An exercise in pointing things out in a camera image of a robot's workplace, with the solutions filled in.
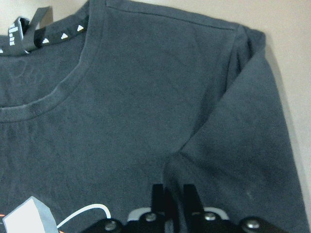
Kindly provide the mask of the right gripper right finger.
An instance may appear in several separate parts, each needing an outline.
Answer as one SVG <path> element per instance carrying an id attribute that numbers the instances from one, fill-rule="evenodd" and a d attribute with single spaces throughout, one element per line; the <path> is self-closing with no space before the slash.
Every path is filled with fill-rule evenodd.
<path id="1" fill-rule="evenodd" d="M 185 218 L 201 215 L 204 212 L 199 194 L 193 184 L 183 186 L 183 209 Z"/>

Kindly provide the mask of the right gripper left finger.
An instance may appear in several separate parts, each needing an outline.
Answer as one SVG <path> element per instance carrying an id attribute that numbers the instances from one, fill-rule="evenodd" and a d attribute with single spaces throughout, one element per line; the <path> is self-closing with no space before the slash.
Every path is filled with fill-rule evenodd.
<path id="1" fill-rule="evenodd" d="M 165 218 L 170 218 L 169 198 L 163 184 L 153 184 L 151 212 Z"/>

